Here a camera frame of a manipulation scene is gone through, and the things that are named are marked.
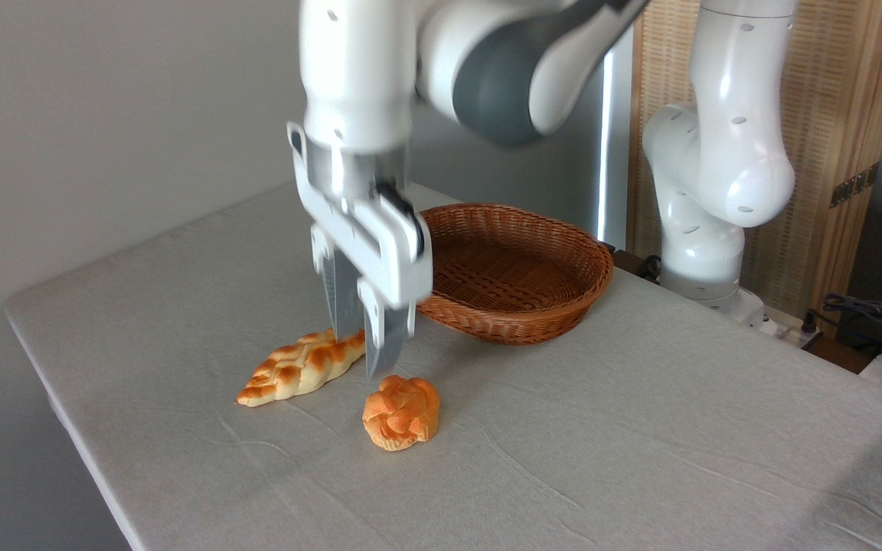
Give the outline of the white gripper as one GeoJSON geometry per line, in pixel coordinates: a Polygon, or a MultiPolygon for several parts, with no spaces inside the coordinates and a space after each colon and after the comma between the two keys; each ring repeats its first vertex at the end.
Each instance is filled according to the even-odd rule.
{"type": "Polygon", "coordinates": [[[364,328],[365,373],[374,379],[395,367],[414,332],[416,303],[432,286],[426,222],[385,177],[405,150],[353,155],[315,142],[294,122],[288,140],[335,339],[364,328]]]}

